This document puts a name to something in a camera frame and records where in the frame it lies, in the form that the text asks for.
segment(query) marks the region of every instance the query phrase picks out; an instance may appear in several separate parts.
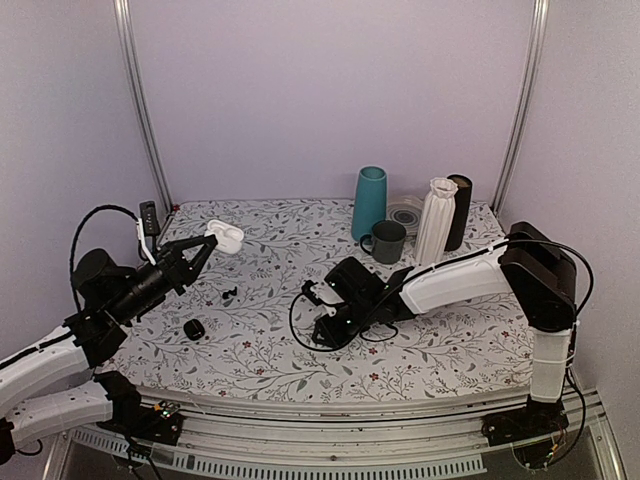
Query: cup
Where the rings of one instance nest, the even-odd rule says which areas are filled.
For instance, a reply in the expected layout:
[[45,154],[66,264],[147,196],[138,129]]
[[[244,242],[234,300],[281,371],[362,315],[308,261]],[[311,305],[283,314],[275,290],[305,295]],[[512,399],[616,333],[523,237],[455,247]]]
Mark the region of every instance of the cup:
[[[407,238],[407,230],[401,224],[393,220],[383,220],[373,226],[371,234],[360,238],[360,248],[371,255],[376,262],[393,265],[402,257],[405,238]],[[367,241],[372,242],[371,250],[367,250],[364,246]]]
[[380,167],[364,167],[358,174],[351,236],[357,242],[387,218],[387,173]]

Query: black cable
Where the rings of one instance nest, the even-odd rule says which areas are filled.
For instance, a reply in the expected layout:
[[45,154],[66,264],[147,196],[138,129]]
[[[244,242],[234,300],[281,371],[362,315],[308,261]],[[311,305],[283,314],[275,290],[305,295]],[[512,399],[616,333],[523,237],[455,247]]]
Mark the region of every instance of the black cable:
[[[80,301],[78,299],[78,292],[76,291],[75,287],[73,286],[73,281],[72,281],[72,276],[73,276],[73,269],[74,269],[74,265],[75,265],[75,256],[76,256],[76,248],[78,245],[78,239],[80,237],[80,232],[82,232],[82,229],[84,228],[85,224],[89,221],[89,219],[94,216],[96,213],[101,212],[103,210],[114,210],[117,212],[121,212],[124,213],[126,215],[128,215],[129,217],[133,218],[136,222],[138,221],[137,217],[134,215],[133,212],[131,212],[130,210],[127,210],[124,207],[120,207],[118,205],[101,205],[99,207],[94,208],[93,210],[91,210],[83,219],[82,222],[80,222],[80,224],[78,225],[78,228],[76,229],[76,233],[73,236],[73,241],[71,243],[71,255],[69,258],[69,280],[71,281],[71,291],[73,293],[73,301],[76,304],[76,309],[78,310],[78,313],[80,313],[80,311],[82,310],[80,308]],[[17,354],[15,354],[13,357],[5,360],[4,362],[0,363],[0,370],[3,370],[5,368],[7,368],[9,365],[13,365],[14,363],[18,362],[19,360],[25,358],[28,355],[31,355],[32,353],[36,353],[39,350],[43,350],[47,347],[50,347],[51,345],[55,345],[56,343],[60,343],[64,340],[66,340],[67,338],[71,337],[73,334],[71,332],[67,332],[63,335],[60,335],[58,337],[52,338],[51,340],[47,340],[46,342],[42,342],[41,344],[39,344],[37,347],[30,347],[27,348],[26,350],[23,350]]]
[[387,338],[382,338],[382,339],[373,339],[373,338],[367,338],[363,335],[364,332],[360,332],[360,338],[362,340],[364,340],[365,342],[371,342],[371,343],[382,343],[382,342],[388,342],[389,340],[393,340],[394,338],[396,338],[398,336],[398,334],[400,333],[400,331],[398,330],[398,327],[396,327],[395,325],[392,325],[390,323],[386,323],[384,325],[385,327],[387,327],[390,330],[393,330],[393,335],[391,335],[390,337]]
[[44,348],[50,347],[51,345],[55,345],[56,343],[60,343],[64,340],[66,340],[67,338],[71,337],[73,334],[69,331],[63,335],[60,335],[58,337],[52,338],[51,340],[47,340],[46,342],[42,342],[40,345],[38,345],[37,347],[30,347],[27,348],[26,350],[23,350],[19,353],[16,353],[13,357],[5,360],[4,362],[0,363],[0,370],[4,370],[5,368],[7,368],[9,365],[13,365],[14,363],[18,362],[19,360],[22,360],[24,357],[31,355],[32,353],[36,353]]
[[128,210],[124,207],[121,207],[119,205],[100,205],[96,208],[94,208],[93,210],[91,210],[89,213],[87,213],[85,215],[85,217],[82,219],[82,221],[80,222],[80,224],[78,225],[78,227],[76,228],[76,233],[73,235],[73,240],[71,242],[71,254],[69,256],[69,281],[71,282],[71,292],[73,294],[73,301],[76,304],[76,309],[78,310],[78,313],[80,313],[82,311],[82,308],[80,307],[80,300],[78,299],[78,292],[76,291],[75,287],[73,286],[73,270],[75,268],[75,258],[76,258],[76,249],[78,247],[78,240],[80,238],[80,233],[82,232],[82,229],[84,228],[84,226],[86,225],[86,223],[89,221],[89,219],[91,217],[93,217],[95,214],[99,213],[99,212],[103,212],[105,210],[113,210],[115,212],[120,212],[120,213],[124,213],[125,215],[131,217],[133,219],[134,222],[138,222],[138,217],[135,216],[135,214],[131,211]]
[[144,457],[149,462],[149,465],[151,466],[151,469],[153,470],[153,473],[156,476],[157,480],[162,480],[162,475],[160,474],[160,470],[158,470],[158,467],[156,466],[155,462],[151,459],[151,451],[149,450],[147,452],[147,448],[142,447],[138,442],[136,442],[133,438],[131,438],[130,434],[125,434],[124,438],[127,441],[127,443],[129,443],[129,448],[127,449],[127,453],[129,455],[129,463],[130,464],[132,463],[131,452],[133,451],[138,455],[141,455],[142,457]]
[[347,345],[349,345],[349,343],[351,343],[353,341],[353,339],[355,339],[358,335],[360,335],[360,333],[362,333],[364,331],[364,329],[366,327],[368,327],[367,325],[367,321],[369,320],[369,318],[371,318],[371,316],[384,304],[384,302],[387,301],[387,299],[389,297],[391,297],[391,295],[394,295],[396,293],[398,293],[400,290],[402,290],[402,288],[407,285],[409,282],[412,282],[413,280],[420,278],[428,273],[434,272],[435,270],[438,270],[440,268],[443,267],[447,267],[449,265],[453,265],[455,263],[459,263],[459,262],[463,262],[465,260],[470,260],[472,258],[475,257],[479,257],[480,255],[484,255],[486,253],[489,253],[493,250],[497,250],[498,248],[502,248],[504,246],[507,245],[515,245],[515,244],[525,244],[525,243],[532,243],[532,244],[537,244],[537,245],[548,245],[548,246],[552,246],[555,248],[559,248],[561,250],[565,250],[573,255],[575,255],[581,262],[582,264],[585,266],[587,273],[589,275],[589,287],[587,289],[587,292],[582,300],[582,302],[580,303],[580,306],[578,306],[577,310],[576,310],[576,317],[578,316],[578,314],[582,311],[582,309],[584,308],[584,306],[587,304],[587,301],[589,300],[589,298],[591,297],[591,294],[593,293],[593,287],[594,287],[594,283],[595,283],[595,276],[593,274],[593,269],[591,268],[591,265],[589,264],[588,260],[577,250],[564,245],[562,243],[558,243],[558,242],[553,242],[551,240],[539,240],[539,239],[534,239],[534,238],[523,238],[523,239],[515,239],[515,240],[505,240],[503,242],[500,242],[496,245],[492,245],[489,247],[485,247],[482,248],[480,250],[476,250],[475,252],[471,252],[467,255],[462,255],[459,257],[455,257],[449,260],[445,260],[444,262],[440,262],[437,265],[433,265],[429,268],[426,268],[425,270],[422,270],[414,275],[411,275],[410,277],[404,279],[401,283],[399,283],[398,285],[396,285],[395,287],[391,288],[384,297],[382,297],[382,299],[380,299],[380,301],[378,301],[378,303],[376,303],[373,308],[371,310],[369,310],[369,312],[367,313],[367,316],[364,318],[364,320],[362,321],[362,327],[360,327],[360,329],[356,332],[356,334],[349,339],[344,345],[341,345],[339,347],[330,349],[330,350],[325,350],[325,349],[321,349],[321,348],[314,348],[311,347],[309,345],[306,345],[305,343],[303,343],[297,336],[297,334],[295,333],[294,329],[293,329],[293,307],[295,305],[295,302],[298,300],[298,298],[300,298],[300,296],[302,296],[303,294],[300,293],[298,294],[293,302],[291,303],[291,306],[289,307],[289,327],[291,329],[291,333],[293,335],[293,338],[303,347],[305,347],[308,350],[314,351],[314,352],[324,352],[324,353],[331,353],[331,352],[337,352],[338,350],[342,350],[343,348],[345,348]]
[[571,386],[573,391],[576,392],[578,394],[578,397],[580,398],[580,403],[582,404],[582,420],[580,421],[580,428],[578,429],[578,434],[576,435],[576,438],[573,440],[573,443],[569,445],[569,447],[564,451],[564,453],[561,456],[552,459],[551,462],[549,463],[549,466],[555,465],[560,460],[562,460],[567,455],[569,455],[571,450],[573,450],[575,446],[578,444],[578,441],[580,440],[580,436],[582,435],[582,432],[584,432],[585,423],[587,422],[587,402],[584,399],[584,395],[576,385],[575,379],[572,378],[573,373],[571,373],[571,370],[567,369],[566,377],[567,377],[567,382],[569,383],[569,386]]
[[129,472],[131,474],[133,474],[133,476],[136,477],[137,480],[144,480],[144,478],[142,478],[142,476],[140,476],[140,474],[138,472],[136,472],[136,469],[133,466],[133,458],[131,456],[131,448],[127,449],[127,456],[129,457]]
[[149,465],[151,465],[151,469],[153,470],[153,473],[156,475],[156,478],[158,480],[162,480],[162,475],[160,475],[160,470],[158,470],[158,467],[156,467],[155,462],[151,460],[151,455],[147,457],[147,460],[149,461]]
[[342,350],[344,347],[349,345],[351,343],[351,341],[353,340],[353,338],[349,339],[349,341],[347,343],[345,343],[344,345],[342,345],[340,347],[337,347],[337,348],[331,348],[331,349],[312,347],[312,346],[307,345],[306,343],[304,343],[302,340],[300,340],[300,337],[298,337],[298,334],[296,333],[296,330],[293,327],[293,307],[295,307],[296,302],[303,295],[304,295],[304,293],[299,293],[298,295],[296,295],[293,298],[293,301],[291,302],[291,305],[289,306],[289,330],[291,330],[291,335],[293,336],[293,339],[296,342],[298,342],[301,346],[306,348],[307,350],[311,350],[312,352],[321,352],[321,353],[337,352],[338,350]]
[[44,450],[44,445],[42,445],[42,440],[40,439],[36,440],[36,442],[38,442],[38,450],[35,452],[23,452],[22,450],[16,450],[16,452],[25,457],[37,457]]

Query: floral tablecloth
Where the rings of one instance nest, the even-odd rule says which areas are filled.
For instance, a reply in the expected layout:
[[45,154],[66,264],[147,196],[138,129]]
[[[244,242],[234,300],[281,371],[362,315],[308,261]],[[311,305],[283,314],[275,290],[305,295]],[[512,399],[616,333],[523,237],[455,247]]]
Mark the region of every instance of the floral tablecloth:
[[[388,268],[350,237],[349,200],[193,202],[180,206],[164,240],[202,235],[214,218],[245,232],[237,255],[214,252],[200,279],[135,324],[108,368],[133,383],[197,395],[274,402],[381,402],[459,396],[524,385],[532,336],[513,295],[493,295],[399,322],[382,343],[356,339],[343,351],[299,346],[288,309],[300,286],[353,255],[383,277],[410,265],[413,242]],[[503,236],[484,203],[471,206],[460,255]],[[237,296],[222,294],[237,287]],[[188,340],[199,319],[206,336]],[[386,327],[368,332],[385,338]]]

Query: wire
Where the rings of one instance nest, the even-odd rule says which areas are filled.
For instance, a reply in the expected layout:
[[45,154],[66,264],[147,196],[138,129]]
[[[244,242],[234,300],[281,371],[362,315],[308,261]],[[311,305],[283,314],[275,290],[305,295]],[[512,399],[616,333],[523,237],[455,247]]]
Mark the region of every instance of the wire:
[[89,221],[89,219],[93,217],[95,214],[106,211],[106,210],[113,210],[115,212],[124,213],[125,215],[132,218],[134,222],[136,223],[138,222],[138,218],[135,216],[135,214],[131,210],[128,210],[119,205],[107,204],[107,205],[100,205],[94,208],[93,210],[91,210],[89,213],[87,213],[85,217],[82,219],[82,221],[80,222],[80,224],[78,225],[78,227],[76,228],[76,232],[73,235],[73,240],[71,242],[71,254],[69,255],[69,281],[71,282],[71,292],[73,294],[73,301],[76,304],[76,309],[78,310],[78,313],[82,311],[82,308],[80,307],[78,292],[76,288],[73,286],[73,270],[75,269],[75,258],[76,258],[76,249],[78,247],[78,240],[80,238],[80,233],[82,232],[82,229],[84,228],[86,223]]
[[67,338],[71,337],[73,334],[69,331],[63,335],[60,335],[58,337],[52,338],[51,340],[47,340],[46,342],[42,342],[40,345],[36,346],[36,347],[30,347],[27,348],[26,350],[23,350],[19,353],[16,353],[13,357],[5,360],[4,362],[0,363],[0,370],[4,370],[5,368],[7,368],[10,365],[13,365],[14,363],[18,362],[19,360],[22,360],[24,357],[31,355],[32,353],[36,353],[40,350],[44,350],[47,347],[50,347],[51,345],[55,345],[56,343],[60,343],[63,342],[64,340],[66,340]]
[[578,434],[576,435],[576,438],[573,439],[573,443],[569,445],[569,447],[564,451],[564,453],[561,456],[556,458],[549,465],[555,465],[560,460],[562,460],[567,455],[569,455],[571,450],[573,450],[575,446],[578,444],[578,440],[580,440],[580,436],[582,435],[582,432],[584,432],[585,423],[587,422],[587,402],[584,399],[584,395],[576,385],[576,382],[575,382],[575,379],[573,378],[573,373],[571,372],[571,370],[567,370],[566,377],[567,377],[567,382],[569,383],[573,391],[576,392],[578,394],[578,397],[580,398],[580,403],[582,404],[582,420],[580,421],[580,428],[578,429]]
[[566,378],[567,383],[569,384],[569,386],[571,386],[571,388],[578,394],[578,397],[580,398],[580,403],[582,404],[582,420],[580,421],[580,428],[578,429],[578,433],[577,433],[576,437],[573,439],[573,442],[571,443],[571,445],[562,453],[562,455],[560,455],[559,457],[556,457],[555,456],[556,452],[558,451],[560,446],[563,443],[565,443],[564,441],[566,440],[566,437],[567,437],[566,431],[563,428],[561,428],[560,429],[560,437],[558,438],[558,441],[554,442],[554,445],[551,448],[551,450],[549,451],[549,454],[544,456],[543,458],[541,458],[539,461],[537,461],[537,462],[535,462],[533,464],[530,464],[529,466],[525,465],[523,458],[518,458],[518,456],[516,455],[516,452],[512,448],[511,450],[513,452],[513,456],[516,458],[518,463],[523,465],[529,471],[545,470],[548,467],[556,465],[563,458],[565,458],[567,455],[569,455],[569,453],[575,448],[575,446],[578,444],[578,441],[580,440],[580,437],[582,436],[582,433],[584,432],[584,427],[585,427],[586,420],[587,420],[587,403],[586,403],[586,401],[584,399],[584,395],[582,394],[580,389],[577,387],[575,379],[573,378],[573,374],[571,373],[570,369],[567,369],[567,372],[565,374],[565,378]]
[[[133,438],[131,438],[131,435],[127,434],[124,436],[124,438],[129,443],[129,448],[127,449],[127,455],[129,456],[129,466],[131,467],[129,471],[132,473],[135,472],[135,469],[133,468],[133,465],[132,465],[133,459],[131,457],[131,453],[135,452],[141,455],[142,457],[144,457],[149,462],[149,466],[153,470],[153,474],[156,476],[156,479],[162,480],[162,475],[160,474],[160,470],[158,470],[158,467],[156,466],[155,462],[151,459],[151,453],[147,452],[145,447],[142,447],[138,442],[136,442]],[[135,472],[134,475],[138,480],[142,480],[142,477],[140,477],[140,475],[137,472]]]
[[131,473],[138,480],[144,480],[142,476],[138,472],[136,472],[136,467],[133,466],[133,458],[131,456],[131,448],[127,449],[127,456],[129,457],[129,473]]
[[156,467],[155,462],[151,459],[151,455],[147,457],[147,460],[149,461],[149,465],[151,465],[151,469],[153,470],[153,473],[156,475],[156,478],[158,480],[162,480],[162,475],[160,475],[160,471],[158,470],[158,467]]
[[44,445],[42,445],[42,440],[40,439],[36,440],[36,442],[38,442],[38,450],[35,452],[23,452],[22,450],[16,450],[16,452],[25,457],[37,457],[42,453],[42,450],[44,450]]
[[471,252],[467,255],[462,255],[459,257],[455,257],[449,260],[445,260],[444,262],[440,262],[437,265],[432,265],[431,267],[426,268],[425,270],[422,270],[414,275],[411,275],[410,277],[404,279],[401,283],[399,283],[398,285],[396,285],[395,287],[391,288],[385,295],[384,297],[382,297],[380,299],[380,301],[378,301],[378,303],[376,303],[373,308],[371,310],[369,310],[369,312],[367,313],[367,315],[365,316],[364,320],[362,321],[362,327],[360,327],[360,329],[358,330],[358,332],[356,332],[356,334],[349,340],[347,341],[344,345],[341,345],[337,348],[331,349],[331,350],[324,350],[324,349],[319,349],[319,348],[313,348],[310,347],[306,344],[304,344],[296,335],[296,333],[293,331],[293,306],[295,304],[295,302],[298,300],[298,298],[302,295],[302,294],[298,294],[297,297],[295,297],[295,299],[293,300],[290,308],[289,308],[289,326],[291,328],[292,334],[294,339],[303,347],[307,348],[308,350],[312,350],[314,352],[326,352],[326,353],[331,353],[331,352],[336,352],[338,350],[342,350],[344,347],[346,347],[347,345],[349,345],[349,343],[351,343],[353,341],[353,339],[360,335],[360,333],[362,333],[364,331],[364,328],[366,328],[367,325],[367,321],[372,317],[372,315],[387,301],[387,299],[389,297],[391,297],[391,295],[394,295],[396,293],[398,293],[400,290],[402,290],[402,288],[407,285],[409,282],[412,282],[413,280],[416,280],[424,275],[427,275],[429,273],[434,272],[435,270],[447,267],[449,265],[453,265],[455,263],[459,263],[459,262],[463,262],[465,260],[470,260],[472,258],[475,257],[479,257],[480,255],[484,255],[485,253],[489,253],[493,250],[496,250],[498,248],[502,248],[505,246],[509,246],[509,245],[517,245],[517,244],[526,244],[526,243],[531,243],[531,244],[536,244],[536,245],[548,245],[551,247],[555,247],[555,248],[559,248],[561,250],[565,250],[573,255],[575,255],[584,265],[585,269],[587,270],[587,273],[589,275],[589,287],[587,288],[587,292],[585,293],[584,298],[582,299],[582,302],[580,302],[580,305],[578,306],[578,308],[576,309],[576,317],[578,316],[578,314],[582,311],[582,309],[585,307],[585,305],[587,304],[587,302],[589,301],[589,298],[591,297],[591,294],[593,293],[593,287],[595,284],[595,275],[593,273],[593,269],[591,268],[591,265],[589,264],[589,261],[577,250],[575,250],[572,247],[569,247],[568,245],[564,245],[562,243],[558,243],[558,242],[553,242],[551,240],[540,240],[540,239],[535,239],[535,238],[523,238],[523,239],[515,239],[515,240],[504,240],[502,242],[499,242],[495,245],[491,245],[489,247],[485,247],[482,248],[480,250],[476,250],[475,252]]
[[337,348],[331,348],[331,349],[326,349],[326,348],[316,348],[316,347],[312,347],[310,345],[307,345],[306,343],[304,343],[302,340],[300,340],[300,337],[298,337],[298,334],[296,333],[295,328],[293,327],[293,307],[295,307],[296,302],[298,301],[298,299],[300,297],[302,297],[304,295],[304,293],[299,293],[297,294],[294,298],[293,301],[291,302],[291,305],[289,306],[289,329],[291,330],[291,335],[293,336],[293,339],[298,342],[301,346],[303,346],[304,348],[306,348],[307,350],[311,350],[312,352],[321,352],[321,353],[331,353],[331,352],[337,352],[338,350],[342,350],[344,347],[346,347],[347,345],[349,345],[351,343],[351,341],[353,340],[353,338],[349,339],[347,341],[347,343],[345,343],[344,345],[341,345],[340,347]]
[[365,342],[371,342],[371,343],[381,343],[381,342],[388,342],[389,340],[393,340],[394,338],[396,338],[398,336],[398,333],[400,333],[400,331],[398,330],[398,327],[396,327],[395,325],[392,325],[390,323],[385,323],[384,325],[385,327],[387,327],[390,330],[393,330],[393,335],[391,335],[390,337],[387,338],[382,338],[382,339],[373,339],[373,338],[367,338],[363,335],[364,332],[360,332],[360,338],[362,340],[364,340]]

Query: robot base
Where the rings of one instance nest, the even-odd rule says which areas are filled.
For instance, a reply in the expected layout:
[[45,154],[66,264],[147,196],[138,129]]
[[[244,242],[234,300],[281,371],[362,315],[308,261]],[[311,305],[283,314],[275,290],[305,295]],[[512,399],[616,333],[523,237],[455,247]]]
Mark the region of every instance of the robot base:
[[528,397],[527,405],[522,408],[485,416],[482,419],[482,434],[493,447],[550,435],[568,426],[562,400],[542,403]]

